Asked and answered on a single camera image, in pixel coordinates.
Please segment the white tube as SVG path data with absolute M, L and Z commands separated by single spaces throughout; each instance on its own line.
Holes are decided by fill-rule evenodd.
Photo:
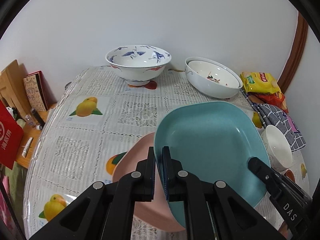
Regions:
M 28 141 L 25 143 L 25 145 L 23 146 L 22 157 L 25 158 L 27 156 L 27 153 L 29 151 L 32 141 L 33 141 L 33 138 L 30 137 Z

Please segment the pink square plate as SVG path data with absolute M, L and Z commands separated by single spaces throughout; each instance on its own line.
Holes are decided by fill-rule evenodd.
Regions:
M 112 181 L 136 170 L 139 161 L 148 157 L 149 148 L 153 146 L 154 133 L 139 139 L 131 149 L 123 154 L 113 156 L 107 162 L 107 172 Z M 183 231 L 184 227 L 174 218 L 165 199 L 159 173 L 155 172 L 155 193 L 151 202 L 136 202 L 134 215 L 144 222 L 166 232 Z

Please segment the red paper bag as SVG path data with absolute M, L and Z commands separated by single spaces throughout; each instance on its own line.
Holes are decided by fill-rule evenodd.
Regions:
M 0 161 L 1 164 L 12 170 L 23 138 L 23 129 L 2 102 L 0 107 Z

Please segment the small clear bottle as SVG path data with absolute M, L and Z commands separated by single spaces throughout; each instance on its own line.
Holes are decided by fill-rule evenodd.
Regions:
M 30 127 L 32 127 L 32 128 L 35 128 L 35 127 L 36 127 L 36 123 L 35 123 L 35 121 L 34 121 L 34 119 L 33 119 L 33 117 L 32 117 L 31 115 L 27 114 L 27 115 L 25 116 L 25 120 L 26 120 L 26 123 L 27 123 Z

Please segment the dark bottle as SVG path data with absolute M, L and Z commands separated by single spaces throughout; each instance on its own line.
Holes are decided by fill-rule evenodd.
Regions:
M 46 124 L 45 121 L 43 120 L 43 118 L 40 116 L 40 114 L 38 113 L 38 111 L 34 108 L 32 108 L 30 110 L 31 114 L 34 116 L 34 118 L 37 120 L 37 122 L 39 123 L 39 125 L 41 127 L 44 127 L 44 125 Z

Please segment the large white bowl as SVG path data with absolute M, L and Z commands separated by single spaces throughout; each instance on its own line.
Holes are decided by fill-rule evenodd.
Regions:
M 217 98 L 217 99 L 228 99 L 236 94 L 239 93 L 240 89 L 243 86 L 242 80 L 240 77 L 233 72 L 231 69 L 226 67 L 228 70 L 230 70 L 240 81 L 240 87 L 239 88 L 230 88 L 226 87 L 223 85 L 220 85 L 218 83 L 215 83 L 213 81 L 210 81 L 206 79 L 205 77 L 202 77 L 200 74 L 197 74 L 194 70 L 192 70 L 189 66 L 188 63 L 193 60 L 201 60 L 205 62 L 211 62 L 211 63 L 217 63 L 220 66 L 226 67 L 223 64 L 220 64 L 216 61 L 202 58 L 202 57 L 189 57 L 185 60 L 185 74 L 187 77 L 187 80 L 190 82 L 190 84 L 195 87 L 199 92 L 206 96 L 210 96 L 212 98 Z

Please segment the teal square plate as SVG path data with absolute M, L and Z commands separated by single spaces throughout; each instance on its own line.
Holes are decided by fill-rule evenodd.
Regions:
M 164 146 L 184 170 L 209 183 L 223 180 L 252 207 L 266 194 L 265 184 L 248 169 L 247 163 L 257 157 L 270 165 L 267 151 L 251 119 L 231 103 L 183 106 L 163 118 L 154 138 L 160 177 Z

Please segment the wooden board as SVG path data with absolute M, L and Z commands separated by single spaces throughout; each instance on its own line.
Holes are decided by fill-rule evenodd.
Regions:
M 25 92 L 23 78 L 25 67 L 12 61 L 1 71 L 1 100 L 11 108 L 17 109 L 22 119 L 30 114 L 31 106 Z

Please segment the grey checked cloth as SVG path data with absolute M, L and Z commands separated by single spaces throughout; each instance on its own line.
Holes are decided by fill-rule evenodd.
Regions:
M 241 92 L 252 109 L 257 113 L 258 120 L 261 121 L 263 128 L 273 125 L 279 129 L 287 139 L 292 152 L 301 150 L 306 146 L 304 137 L 287 113 L 274 105 L 255 103 L 243 89 Z

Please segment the blue crane pattern bowl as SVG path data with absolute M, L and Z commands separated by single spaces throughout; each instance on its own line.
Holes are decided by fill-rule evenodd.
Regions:
M 148 45 L 125 45 L 109 51 L 105 59 L 113 72 L 131 86 L 144 86 L 162 74 L 171 54 Z

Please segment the patterned book box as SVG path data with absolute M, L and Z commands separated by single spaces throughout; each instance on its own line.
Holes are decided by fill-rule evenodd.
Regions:
M 42 72 L 33 72 L 28 74 L 22 80 L 31 107 L 39 112 L 47 111 L 49 109 L 49 105 L 44 89 Z

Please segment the fruit pattern tablecloth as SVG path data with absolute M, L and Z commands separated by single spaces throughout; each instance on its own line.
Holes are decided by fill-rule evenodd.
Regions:
M 111 67 L 79 74 L 47 119 L 29 165 L 23 222 L 31 237 L 46 220 L 42 211 L 54 194 L 70 203 L 95 181 L 109 184 L 113 156 L 156 131 L 164 116 L 184 105 L 208 102 L 183 72 L 165 70 L 155 89 L 129 87 Z

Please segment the yellow chips bag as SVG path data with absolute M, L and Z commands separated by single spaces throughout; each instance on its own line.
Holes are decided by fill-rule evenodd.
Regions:
M 281 93 L 276 79 L 265 72 L 242 72 L 240 79 L 246 93 L 274 94 Z

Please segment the white rose pattern bowl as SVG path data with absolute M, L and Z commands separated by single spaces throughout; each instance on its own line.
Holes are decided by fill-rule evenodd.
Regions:
M 268 125 L 261 133 L 271 167 L 284 172 L 292 166 L 292 152 L 283 133 L 276 126 Z

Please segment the brown door frame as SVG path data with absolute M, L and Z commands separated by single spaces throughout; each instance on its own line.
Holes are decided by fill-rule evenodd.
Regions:
M 283 94 L 287 91 L 299 67 L 304 53 L 306 39 L 308 36 L 308 23 L 299 12 L 297 17 L 296 32 L 287 62 L 278 80 L 278 85 Z

